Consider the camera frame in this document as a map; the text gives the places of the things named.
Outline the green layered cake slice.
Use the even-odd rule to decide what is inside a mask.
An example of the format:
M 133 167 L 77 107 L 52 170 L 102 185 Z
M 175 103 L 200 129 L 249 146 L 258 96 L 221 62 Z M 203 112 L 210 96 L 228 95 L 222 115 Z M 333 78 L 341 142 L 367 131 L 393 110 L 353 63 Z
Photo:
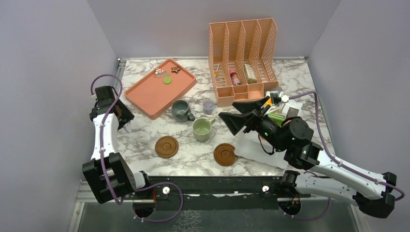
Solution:
M 279 126 L 281 126 L 283 121 L 285 120 L 285 116 L 279 113 L 269 113 L 268 117 Z

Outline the green macaron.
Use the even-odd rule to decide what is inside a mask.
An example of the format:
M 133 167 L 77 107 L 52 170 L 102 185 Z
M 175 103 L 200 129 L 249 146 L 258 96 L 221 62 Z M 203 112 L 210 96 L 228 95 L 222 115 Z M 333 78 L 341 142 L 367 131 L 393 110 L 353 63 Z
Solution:
M 171 79 L 171 77 L 165 77 L 164 79 L 163 79 L 163 82 L 165 83 L 165 84 L 170 84 L 171 82 L 172 82 L 172 79 Z

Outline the yellow frosted donut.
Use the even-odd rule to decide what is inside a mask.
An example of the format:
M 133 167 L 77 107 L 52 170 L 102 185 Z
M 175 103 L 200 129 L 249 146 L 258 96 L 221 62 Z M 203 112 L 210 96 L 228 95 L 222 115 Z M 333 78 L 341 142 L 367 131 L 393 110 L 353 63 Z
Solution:
M 266 103 L 265 103 L 265 106 L 272 106 L 272 101 L 271 101 L 271 99 L 268 99 L 267 101 L 266 101 Z

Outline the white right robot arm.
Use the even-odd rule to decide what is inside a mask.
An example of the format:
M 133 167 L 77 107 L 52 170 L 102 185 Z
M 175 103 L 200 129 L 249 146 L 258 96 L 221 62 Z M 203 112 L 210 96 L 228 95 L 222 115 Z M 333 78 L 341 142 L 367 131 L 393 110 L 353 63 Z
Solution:
M 90 113 L 95 127 L 95 145 L 91 160 L 82 172 L 99 203 L 123 198 L 152 186 L 145 172 L 133 173 L 117 152 L 117 131 L 133 120 L 130 110 L 111 86 L 98 87 L 91 95 L 96 102 Z M 279 191 L 286 197 L 318 194 L 343 199 L 369 216 L 387 218 L 395 207 L 392 191 L 396 175 L 360 169 L 333 156 L 325 144 L 312 141 L 313 130 L 299 116 L 277 124 L 268 115 L 267 98 L 234 102 L 238 114 L 219 113 L 232 134 L 255 131 L 260 141 L 267 141 L 274 152 L 283 152 L 294 171 L 286 171 Z

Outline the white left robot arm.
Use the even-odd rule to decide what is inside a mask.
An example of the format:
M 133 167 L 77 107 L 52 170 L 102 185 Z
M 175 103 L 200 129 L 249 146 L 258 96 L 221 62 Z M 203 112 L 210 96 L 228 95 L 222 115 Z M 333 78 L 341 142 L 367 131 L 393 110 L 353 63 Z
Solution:
M 134 114 L 115 97 L 98 97 L 90 118 L 95 127 L 94 151 L 82 172 L 98 203 L 114 200 L 122 204 L 126 195 L 147 198 L 152 192 L 145 172 L 133 173 L 117 148 L 117 132 Z

